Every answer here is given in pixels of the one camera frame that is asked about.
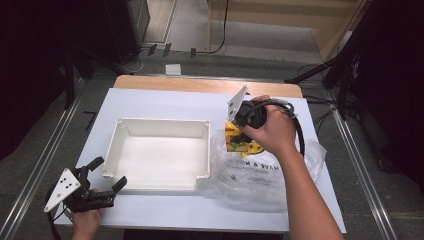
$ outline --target gray carpet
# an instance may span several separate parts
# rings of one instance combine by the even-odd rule
[[[162,58],[161,52],[147,57],[143,55],[144,67],[137,74],[164,74],[165,64],[181,64],[183,75],[217,76],[282,80],[297,75],[302,63],[282,62],[276,60],[258,60],[217,55],[202,55],[191,59],[188,54],[173,53]],[[136,69],[140,64],[137,59],[127,64]],[[95,64],[96,74],[86,81],[80,104],[65,136],[55,152],[51,165],[39,187],[15,239],[52,239],[47,217],[43,212],[44,198],[48,188],[57,180],[65,167],[73,167],[89,135],[86,127],[91,115],[84,111],[99,111],[107,90],[113,86],[116,76],[109,70]],[[317,75],[313,81],[320,80]],[[320,87],[302,85],[304,95],[325,97]],[[64,106],[64,95],[52,103],[49,110],[33,127],[21,146],[6,159],[0,161],[0,221],[4,223],[10,207],[24,186],[50,134],[53,132]],[[328,104],[310,105],[313,119],[320,117],[330,109]],[[352,134],[361,151],[377,190],[389,212],[395,230],[400,239],[423,239],[424,236],[424,197],[418,186],[402,174],[386,174],[379,170],[374,150],[371,148],[366,133],[353,118],[348,118]],[[344,142],[340,136],[335,120],[329,116],[323,123],[319,140],[327,149],[326,162],[330,172],[337,199],[342,209],[347,228],[347,239],[381,239],[375,219],[358,182],[356,172]],[[69,239],[72,229],[58,227],[63,239]],[[122,239],[122,229],[102,228],[97,239]]]

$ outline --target plastic bag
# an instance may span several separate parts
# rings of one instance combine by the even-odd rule
[[[273,154],[264,151],[242,158],[238,152],[227,152],[223,129],[211,137],[210,147],[211,175],[199,184],[205,196],[221,198],[245,211],[287,209],[284,176]],[[326,152],[317,141],[305,140],[305,163],[314,181],[321,173]]]

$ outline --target human hand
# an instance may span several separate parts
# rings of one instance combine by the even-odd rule
[[[255,97],[252,101],[260,102],[268,99],[270,97],[265,95]],[[295,145],[296,128],[292,118],[277,106],[267,105],[265,108],[267,120],[262,127],[255,129],[246,125],[239,128],[277,158],[284,158],[286,154],[293,153],[293,151],[297,152]]]
[[[105,209],[101,208],[96,210],[90,210],[87,212],[72,213],[72,219],[74,224],[72,239],[94,239],[97,230],[99,229],[104,212]]]

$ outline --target yellow object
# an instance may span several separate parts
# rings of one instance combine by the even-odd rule
[[[234,143],[232,140],[235,137],[240,136],[242,131],[231,122],[225,123],[225,144],[228,152],[240,152],[242,157],[246,157],[251,154],[258,154],[264,151],[264,149],[256,142],[241,142]]]

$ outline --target white table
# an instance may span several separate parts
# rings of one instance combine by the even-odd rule
[[[109,142],[118,118],[152,118],[208,120],[211,133],[224,128],[227,101],[234,94],[110,89],[77,167],[98,156],[106,157]],[[299,114],[305,139],[317,139],[305,99],[283,98],[291,102]],[[104,179],[101,167],[89,174],[91,187],[107,190],[112,186]],[[341,231],[346,232],[333,186],[324,164],[317,187]],[[70,225],[62,216],[56,224]],[[289,231],[287,212],[247,212],[229,207],[219,199],[208,199],[198,193],[118,194],[115,206],[108,208],[101,223],[118,228],[173,229],[196,231]]]

